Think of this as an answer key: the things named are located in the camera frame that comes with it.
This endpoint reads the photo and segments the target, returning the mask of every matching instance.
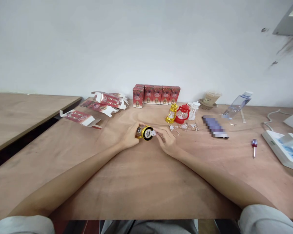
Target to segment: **wooden desk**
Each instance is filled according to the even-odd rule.
[[[0,150],[81,97],[0,93]]]
[[[222,113],[227,106],[210,111],[199,109],[196,122],[200,131],[180,131],[177,144],[250,184],[293,219],[293,170],[284,167],[271,151],[261,133],[261,124],[275,107],[244,108],[246,124],[238,114],[228,140],[215,139],[201,116]],[[0,219],[40,186],[77,163],[116,143],[133,121],[151,126],[167,126],[169,106],[130,106],[112,118],[103,118],[103,130],[87,128],[61,119],[22,151],[0,167]],[[291,108],[282,108],[293,113]],[[271,116],[272,128],[293,132],[282,123],[287,115]],[[253,159],[252,139],[258,140]],[[166,155],[158,140],[143,141],[114,157],[78,192],[52,215],[53,219],[185,219],[238,218],[239,208],[223,197],[192,170]]]

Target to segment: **sleeve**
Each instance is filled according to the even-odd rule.
[[[244,208],[239,227],[243,234],[293,233],[293,222],[281,211],[266,205]]]
[[[0,234],[54,234],[52,221],[44,216],[12,216],[0,220]]]

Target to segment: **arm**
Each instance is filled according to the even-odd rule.
[[[241,181],[239,178],[229,173],[214,168],[203,162],[198,157],[194,157],[176,145],[176,139],[168,128],[156,128],[163,137],[157,134],[161,148],[165,153],[177,159],[199,176],[205,179],[211,186],[217,189],[222,195],[227,197],[240,208],[244,209],[248,205],[262,204],[275,208],[275,206],[260,192]]]
[[[49,216],[116,154],[139,143],[135,138],[139,124],[143,123],[131,126],[116,145],[79,163],[30,194],[8,216]]]

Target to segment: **white cable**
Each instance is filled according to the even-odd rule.
[[[284,113],[284,112],[282,112],[280,109],[277,110],[277,111],[274,111],[274,112],[269,113],[269,114],[267,115],[267,118],[269,119],[269,121],[264,122],[263,124],[265,124],[267,127],[269,127],[270,130],[271,130],[272,132],[274,132],[274,130],[272,129],[272,127],[270,127],[270,126],[268,125],[269,123],[272,122],[272,120],[271,120],[271,118],[270,118],[269,116],[270,116],[271,114],[273,114],[273,113],[277,113],[277,112],[280,112],[280,113],[282,113],[282,114],[292,115],[292,114],[289,114],[289,113]]]

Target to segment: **plastic water bottle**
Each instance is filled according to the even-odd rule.
[[[252,94],[252,92],[244,92],[244,94],[239,95],[223,115],[232,119],[251,100]]]

